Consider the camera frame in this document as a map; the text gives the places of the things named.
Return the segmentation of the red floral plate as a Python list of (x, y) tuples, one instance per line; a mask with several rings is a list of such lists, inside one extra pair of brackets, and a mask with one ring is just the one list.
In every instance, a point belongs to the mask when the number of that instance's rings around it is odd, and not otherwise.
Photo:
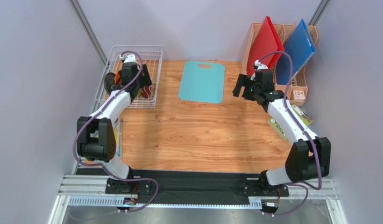
[(139, 90), (140, 95), (143, 98), (149, 98), (150, 95), (152, 94), (151, 92), (151, 86), (144, 86)]

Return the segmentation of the orange plate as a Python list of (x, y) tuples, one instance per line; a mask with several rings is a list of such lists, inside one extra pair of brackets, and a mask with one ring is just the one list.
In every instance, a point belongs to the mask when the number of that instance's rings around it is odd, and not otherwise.
[(116, 85), (121, 85), (121, 84), (122, 84), (121, 70), (118, 71), (118, 72), (115, 74), (114, 80), (115, 80), (115, 84), (116, 84)]

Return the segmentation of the dark grey plate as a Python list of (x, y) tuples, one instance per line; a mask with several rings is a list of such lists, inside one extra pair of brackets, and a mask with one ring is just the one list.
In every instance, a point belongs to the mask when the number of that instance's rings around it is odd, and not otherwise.
[(115, 74), (109, 72), (104, 77), (104, 87), (108, 95), (111, 95), (112, 91), (116, 88)]

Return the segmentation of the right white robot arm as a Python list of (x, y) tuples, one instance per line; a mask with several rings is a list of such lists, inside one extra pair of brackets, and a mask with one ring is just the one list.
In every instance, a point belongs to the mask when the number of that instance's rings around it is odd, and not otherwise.
[(310, 187), (321, 189), (323, 178), (329, 174), (331, 142), (327, 137), (319, 137), (306, 126), (284, 92), (274, 89), (272, 71), (256, 70), (253, 76), (239, 74), (233, 95), (242, 96), (262, 106), (280, 125), (291, 145), (283, 166), (261, 173), (263, 184), (272, 187), (317, 179), (318, 185)]

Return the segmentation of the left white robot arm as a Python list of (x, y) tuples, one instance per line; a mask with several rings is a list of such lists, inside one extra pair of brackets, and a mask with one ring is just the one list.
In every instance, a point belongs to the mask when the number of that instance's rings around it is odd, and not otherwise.
[(143, 63), (125, 62), (117, 73), (107, 73), (105, 87), (109, 98), (93, 114), (77, 121), (73, 144), (75, 158), (84, 157), (91, 161), (90, 166), (102, 166), (117, 180), (127, 182), (133, 179), (133, 170), (117, 154), (113, 126), (122, 111), (138, 96), (139, 90), (151, 84), (148, 68)]

